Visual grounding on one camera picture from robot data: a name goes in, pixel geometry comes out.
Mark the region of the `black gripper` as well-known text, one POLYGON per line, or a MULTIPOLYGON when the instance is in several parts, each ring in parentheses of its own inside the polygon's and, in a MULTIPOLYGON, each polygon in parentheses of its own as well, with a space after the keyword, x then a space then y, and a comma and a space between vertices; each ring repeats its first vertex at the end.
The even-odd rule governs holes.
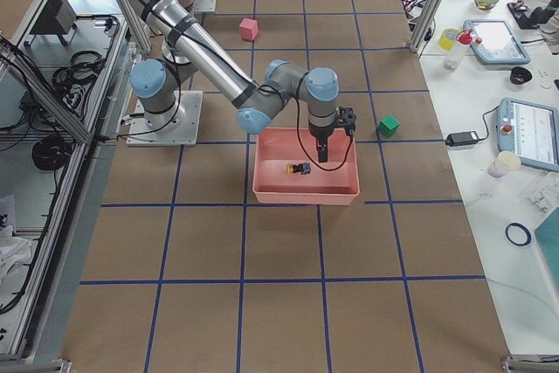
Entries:
POLYGON ((307 125, 315 137, 318 162, 328 161, 328 137, 337 126, 337 109, 333 107, 307 107, 307 125))

